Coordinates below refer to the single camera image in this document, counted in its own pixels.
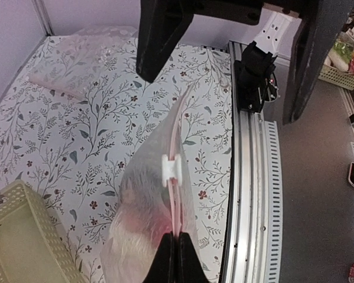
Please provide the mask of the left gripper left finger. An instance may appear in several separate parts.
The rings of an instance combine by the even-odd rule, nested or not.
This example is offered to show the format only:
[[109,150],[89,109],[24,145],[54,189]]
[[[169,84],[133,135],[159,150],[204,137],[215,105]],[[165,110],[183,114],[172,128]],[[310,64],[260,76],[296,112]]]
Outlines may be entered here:
[[162,236],[144,283],[173,283],[176,269],[176,239],[172,232]]

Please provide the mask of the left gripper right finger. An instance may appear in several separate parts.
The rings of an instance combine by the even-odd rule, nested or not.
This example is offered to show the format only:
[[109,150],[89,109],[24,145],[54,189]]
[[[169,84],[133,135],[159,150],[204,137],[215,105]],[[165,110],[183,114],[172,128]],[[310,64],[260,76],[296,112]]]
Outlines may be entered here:
[[181,232],[178,239],[178,282],[208,283],[191,237]]

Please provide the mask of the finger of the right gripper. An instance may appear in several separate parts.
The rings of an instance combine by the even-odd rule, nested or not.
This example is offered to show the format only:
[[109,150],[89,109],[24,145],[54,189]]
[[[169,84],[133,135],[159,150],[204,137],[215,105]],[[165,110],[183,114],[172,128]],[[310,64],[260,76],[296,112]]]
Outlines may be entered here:
[[287,1],[286,9],[301,19],[291,48],[283,106],[283,124],[297,121],[313,92],[324,60],[349,18],[354,1]]

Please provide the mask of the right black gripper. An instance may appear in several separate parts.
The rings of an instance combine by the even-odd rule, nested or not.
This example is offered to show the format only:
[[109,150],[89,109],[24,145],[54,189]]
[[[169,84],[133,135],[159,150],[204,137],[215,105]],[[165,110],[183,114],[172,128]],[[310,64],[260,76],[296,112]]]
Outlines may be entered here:
[[136,72],[152,83],[165,66],[194,15],[257,25],[267,9],[299,18],[317,1],[166,1],[141,0]]

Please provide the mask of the clear zip top bag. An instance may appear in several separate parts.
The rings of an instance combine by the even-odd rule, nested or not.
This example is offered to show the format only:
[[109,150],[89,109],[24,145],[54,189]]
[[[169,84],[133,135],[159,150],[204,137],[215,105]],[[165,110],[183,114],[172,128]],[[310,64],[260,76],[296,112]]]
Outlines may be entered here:
[[118,208],[100,253],[106,282],[144,282],[165,233],[190,235],[198,254],[198,237],[188,164],[181,140],[180,96],[134,153],[119,186]]

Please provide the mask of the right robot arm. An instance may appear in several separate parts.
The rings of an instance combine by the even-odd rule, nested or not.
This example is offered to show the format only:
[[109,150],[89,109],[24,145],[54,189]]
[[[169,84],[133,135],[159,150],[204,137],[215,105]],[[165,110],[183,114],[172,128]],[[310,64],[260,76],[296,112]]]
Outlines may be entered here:
[[136,72],[154,82],[195,15],[257,25],[266,8],[272,16],[235,65],[240,107],[259,112],[283,35],[299,18],[283,108],[283,123],[293,123],[306,108],[324,60],[353,7],[354,1],[142,1]]

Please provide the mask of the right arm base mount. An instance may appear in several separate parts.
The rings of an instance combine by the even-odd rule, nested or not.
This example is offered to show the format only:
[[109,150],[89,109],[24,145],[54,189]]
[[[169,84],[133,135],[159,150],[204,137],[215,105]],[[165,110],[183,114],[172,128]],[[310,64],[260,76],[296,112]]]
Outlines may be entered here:
[[249,44],[234,61],[235,85],[240,109],[260,113],[266,102],[277,98],[278,85],[274,70],[277,57],[257,47],[256,42]]

